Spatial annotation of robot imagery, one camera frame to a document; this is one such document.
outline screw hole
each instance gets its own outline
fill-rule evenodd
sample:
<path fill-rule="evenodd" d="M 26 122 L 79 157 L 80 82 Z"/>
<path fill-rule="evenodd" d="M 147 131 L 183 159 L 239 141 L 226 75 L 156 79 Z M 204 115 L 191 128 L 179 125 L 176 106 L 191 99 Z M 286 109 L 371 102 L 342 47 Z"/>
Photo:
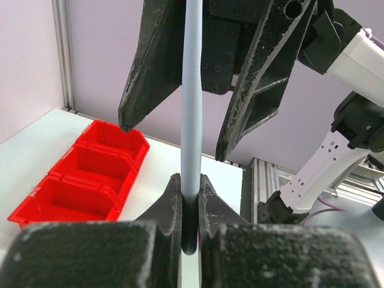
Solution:
<path fill-rule="evenodd" d="M 287 4 L 285 14 L 288 19 L 295 19 L 300 16 L 302 6 L 299 1 L 291 1 Z"/>

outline red container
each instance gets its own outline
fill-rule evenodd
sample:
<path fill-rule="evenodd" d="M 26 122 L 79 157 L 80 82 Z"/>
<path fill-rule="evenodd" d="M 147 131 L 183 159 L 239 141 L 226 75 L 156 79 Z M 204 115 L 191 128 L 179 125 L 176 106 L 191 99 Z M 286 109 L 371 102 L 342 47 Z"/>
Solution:
<path fill-rule="evenodd" d="M 95 120 L 8 220 L 117 220 L 148 150 L 140 131 Z"/>
<path fill-rule="evenodd" d="M 122 205 L 109 187 L 46 176 L 8 217 L 20 228 L 41 221 L 118 219 Z"/>
<path fill-rule="evenodd" d="M 126 155 L 80 144 L 74 144 L 48 172 L 48 175 L 88 185 L 106 185 L 121 205 L 125 204 L 137 174 L 138 170 Z"/>
<path fill-rule="evenodd" d="M 138 169 L 149 150 L 149 144 L 139 130 L 132 129 L 126 133 L 119 126 L 100 120 L 95 120 L 76 143 L 127 154 Z"/>

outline white tabletop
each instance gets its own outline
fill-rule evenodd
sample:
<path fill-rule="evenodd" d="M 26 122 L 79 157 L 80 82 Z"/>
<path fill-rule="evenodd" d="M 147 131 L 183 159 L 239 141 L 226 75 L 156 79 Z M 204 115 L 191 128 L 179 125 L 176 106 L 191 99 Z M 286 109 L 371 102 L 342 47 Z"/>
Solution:
<path fill-rule="evenodd" d="M 20 232 L 7 217 L 91 122 L 70 112 L 53 110 L 0 145 L 0 262 Z M 180 172 L 179 148 L 147 140 L 151 148 L 119 221 L 133 220 L 146 211 L 162 195 L 170 176 Z M 218 195 L 239 213 L 242 169 L 203 157 L 202 173 L 209 176 Z M 183 255 L 183 287 L 198 287 L 197 264 L 197 253 Z"/>

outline white wall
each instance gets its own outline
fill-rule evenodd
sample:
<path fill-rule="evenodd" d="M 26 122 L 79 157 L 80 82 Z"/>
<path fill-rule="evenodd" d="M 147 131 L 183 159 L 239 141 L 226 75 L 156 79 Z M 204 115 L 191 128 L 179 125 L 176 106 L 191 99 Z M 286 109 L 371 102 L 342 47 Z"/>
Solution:
<path fill-rule="evenodd" d="M 68 0 L 77 108 L 117 122 L 117 110 L 137 47 L 143 0 Z M 335 0 L 384 39 L 382 0 Z M 299 170 L 319 147 L 335 108 L 349 90 L 297 63 L 279 114 L 243 138 L 230 160 L 248 164 L 258 157 Z M 214 155 L 230 94 L 203 96 L 203 151 Z M 139 128 L 180 143 L 181 92 L 177 90 Z"/>
<path fill-rule="evenodd" d="M 63 99 L 51 0 L 0 0 L 0 143 Z"/>

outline screw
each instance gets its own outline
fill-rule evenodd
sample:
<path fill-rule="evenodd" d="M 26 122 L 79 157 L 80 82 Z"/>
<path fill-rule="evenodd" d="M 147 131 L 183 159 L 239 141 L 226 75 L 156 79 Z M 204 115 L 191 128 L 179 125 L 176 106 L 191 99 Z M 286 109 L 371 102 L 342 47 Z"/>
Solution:
<path fill-rule="evenodd" d="M 236 17 L 241 17 L 244 14 L 244 8 L 241 5 L 238 5 L 235 7 L 235 10 L 233 11 Z"/>
<path fill-rule="evenodd" d="M 214 68 L 214 71 L 215 71 L 215 73 L 220 73 L 221 72 L 221 66 L 220 65 L 216 65 L 215 68 Z"/>
<path fill-rule="evenodd" d="M 228 29 L 228 34 L 231 36 L 231 37 L 234 37 L 238 34 L 238 29 L 234 26 L 231 26 L 229 29 Z"/>
<path fill-rule="evenodd" d="M 224 56 L 224 58 L 223 58 L 223 62 L 224 62 L 225 64 L 231 64 L 231 63 L 232 63 L 232 57 L 231 57 L 230 55 L 226 55 L 226 56 Z"/>
<path fill-rule="evenodd" d="M 208 30 L 210 30 L 210 31 L 215 31 L 215 29 L 216 29 L 215 23 L 212 23 L 212 22 L 208 22 L 206 26 L 207 26 Z"/>
<path fill-rule="evenodd" d="M 211 4 L 211 11 L 212 11 L 213 13 L 219 13 L 220 9 L 221 9 L 221 5 L 220 5 L 219 2 L 213 2 L 213 3 Z"/>

